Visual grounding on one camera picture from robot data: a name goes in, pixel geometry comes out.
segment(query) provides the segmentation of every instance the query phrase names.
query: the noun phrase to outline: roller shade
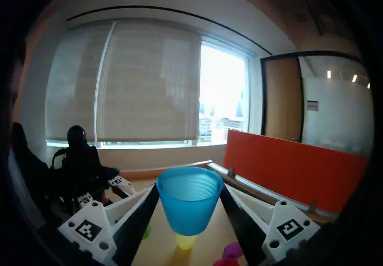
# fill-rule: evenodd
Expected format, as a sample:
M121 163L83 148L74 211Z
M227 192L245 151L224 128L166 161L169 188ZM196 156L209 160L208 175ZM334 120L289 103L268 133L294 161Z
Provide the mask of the roller shade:
M57 48L45 99L45 132L67 140L78 124L94 140L94 98L98 69L111 22L88 24L66 32Z
M157 22L117 22L102 62L97 141L198 135L201 36Z

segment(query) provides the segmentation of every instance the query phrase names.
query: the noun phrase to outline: red panel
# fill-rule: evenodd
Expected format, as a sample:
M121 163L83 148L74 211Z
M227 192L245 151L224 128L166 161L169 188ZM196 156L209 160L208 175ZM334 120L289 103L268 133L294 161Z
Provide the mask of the red panel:
M224 167L300 203L340 212L368 158L261 135L229 131Z

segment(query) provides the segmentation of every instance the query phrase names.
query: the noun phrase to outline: door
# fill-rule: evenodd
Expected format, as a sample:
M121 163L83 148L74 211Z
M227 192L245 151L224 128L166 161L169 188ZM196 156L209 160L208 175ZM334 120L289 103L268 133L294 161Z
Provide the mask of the door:
M268 57L261 64L265 92L262 134L301 142L304 105L298 58Z

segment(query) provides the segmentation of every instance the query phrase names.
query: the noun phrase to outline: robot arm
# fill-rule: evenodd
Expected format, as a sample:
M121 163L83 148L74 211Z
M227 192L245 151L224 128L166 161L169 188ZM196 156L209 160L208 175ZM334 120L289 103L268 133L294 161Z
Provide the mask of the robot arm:
M110 183L121 184L123 191L132 187L120 176ZM96 201L87 203L58 230L104 265L130 265L157 201L158 192L152 185L107 207ZM225 185L221 201L249 265L279 262L319 230L288 200L271 205Z

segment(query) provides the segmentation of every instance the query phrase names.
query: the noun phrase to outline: glass wall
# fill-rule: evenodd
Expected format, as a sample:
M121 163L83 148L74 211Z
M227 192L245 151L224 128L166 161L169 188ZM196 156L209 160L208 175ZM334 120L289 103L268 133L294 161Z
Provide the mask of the glass wall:
M373 108L364 67L335 56L299 58L304 93L302 143L369 155Z

